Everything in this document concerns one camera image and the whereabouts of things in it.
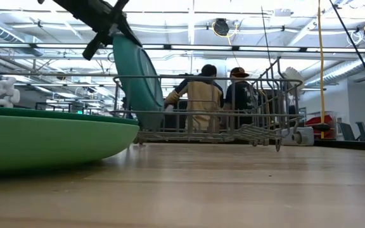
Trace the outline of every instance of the man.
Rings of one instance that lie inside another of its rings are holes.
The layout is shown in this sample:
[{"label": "man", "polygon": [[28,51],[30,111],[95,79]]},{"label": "man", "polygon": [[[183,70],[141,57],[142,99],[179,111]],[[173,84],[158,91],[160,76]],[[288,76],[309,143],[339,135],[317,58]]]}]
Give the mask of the man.
[{"label": "man", "polygon": [[[210,77],[210,79],[184,79],[165,99],[165,107],[175,105],[179,98],[188,95],[187,110],[196,111],[218,111],[224,105],[223,90],[213,80],[216,77],[216,67],[210,64],[203,66],[201,69],[202,77]],[[193,115],[193,128],[196,131],[208,131],[209,127],[218,128],[219,119],[210,115]]]},{"label": "man", "polygon": [[[242,67],[235,67],[231,70],[230,77],[244,79],[249,74]],[[252,113],[257,107],[257,94],[255,89],[245,80],[232,80],[232,84],[227,88],[224,110],[234,113]],[[243,124],[252,124],[252,117],[234,117],[234,128],[239,129]],[[222,126],[226,126],[227,118],[222,119]]]}]

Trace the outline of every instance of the green bowl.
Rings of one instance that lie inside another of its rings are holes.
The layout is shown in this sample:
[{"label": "green bowl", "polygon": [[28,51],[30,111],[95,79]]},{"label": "green bowl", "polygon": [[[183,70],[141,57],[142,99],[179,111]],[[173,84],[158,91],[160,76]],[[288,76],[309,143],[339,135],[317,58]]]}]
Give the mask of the green bowl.
[{"label": "green bowl", "polygon": [[104,159],[127,148],[138,130],[135,124],[0,115],[0,171]]}]

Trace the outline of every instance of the wooden table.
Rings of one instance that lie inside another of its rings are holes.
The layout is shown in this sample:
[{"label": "wooden table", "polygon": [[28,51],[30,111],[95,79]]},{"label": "wooden table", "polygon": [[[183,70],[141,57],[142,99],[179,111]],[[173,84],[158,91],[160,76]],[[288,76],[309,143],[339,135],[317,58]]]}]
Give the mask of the wooden table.
[{"label": "wooden table", "polygon": [[0,179],[0,227],[361,228],[365,151],[131,146],[94,165]]}]

